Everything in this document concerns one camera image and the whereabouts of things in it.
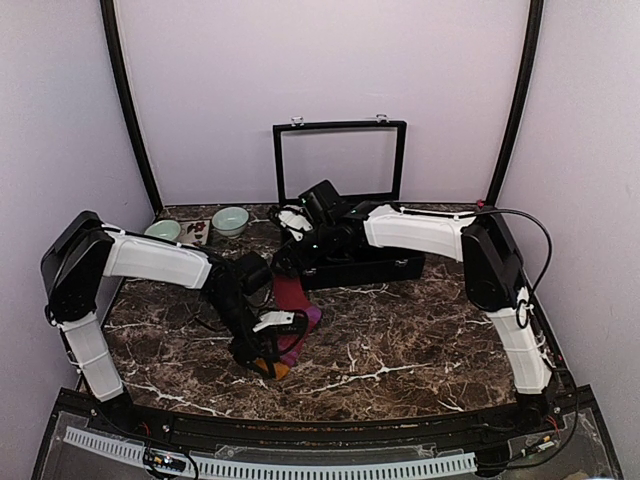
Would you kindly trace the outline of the maroon striped sock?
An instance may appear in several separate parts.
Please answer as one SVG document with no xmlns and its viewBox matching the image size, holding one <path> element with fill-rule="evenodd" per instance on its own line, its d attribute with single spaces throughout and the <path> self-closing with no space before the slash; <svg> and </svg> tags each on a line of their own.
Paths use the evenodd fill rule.
<svg viewBox="0 0 640 480">
<path fill-rule="evenodd" d="M 275 309 L 262 309 L 252 328 L 259 340 L 269 340 L 266 359 L 257 354 L 248 369 L 275 380 L 286 377 L 298 363 L 304 343 L 322 318 L 303 291 L 299 278 L 276 275 L 272 283 Z"/>
</svg>

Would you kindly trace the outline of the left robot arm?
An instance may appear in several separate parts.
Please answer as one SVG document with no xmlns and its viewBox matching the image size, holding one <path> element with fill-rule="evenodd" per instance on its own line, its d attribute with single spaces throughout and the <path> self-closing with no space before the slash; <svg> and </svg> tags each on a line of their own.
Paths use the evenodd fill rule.
<svg viewBox="0 0 640 480">
<path fill-rule="evenodd" d="M 249 296 L 272 278 L 263 257 L 249 252 L 236 260 L 104 224 L 81 212 L 45 253 L 41 274 L 45 315 L 57 327 L 93 397 L 105 403 L 103 421 L 120 436 L 141 427 L 97 318 L 96 298 L 106 277 L 138 278 L 199 291 L 232 335 L 233 358 L 274 379 L 287 375 L 284 360 L 307 331 L 303 310 L 260 311 Z"/>
</svg>

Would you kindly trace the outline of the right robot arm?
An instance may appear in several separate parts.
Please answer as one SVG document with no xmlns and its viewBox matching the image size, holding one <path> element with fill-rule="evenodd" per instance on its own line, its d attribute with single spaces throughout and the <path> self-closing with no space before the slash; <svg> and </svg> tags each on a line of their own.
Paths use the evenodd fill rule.
<svg viewBox="0 0 640 480">
<path fill-rule="evenodd" d="M 553 364 L 544 337 L 530 319 L 536 283 L 504 218 L 507 209 L 476 212 L 416 210 L 393 202 L 364 201 L 327 207 L 305 199 L 273 210 L 272 220 L 290 238 L 273 257 L 274 268 L 299 275 L 317 260 L 355 246 L 402 248 L 440 255 L 463 266 L 468 300 L 496 329 L 514 377 L 516 405 L 510 424 L 534 432 L 549 416 L 546 396 Z"/>
</svg>

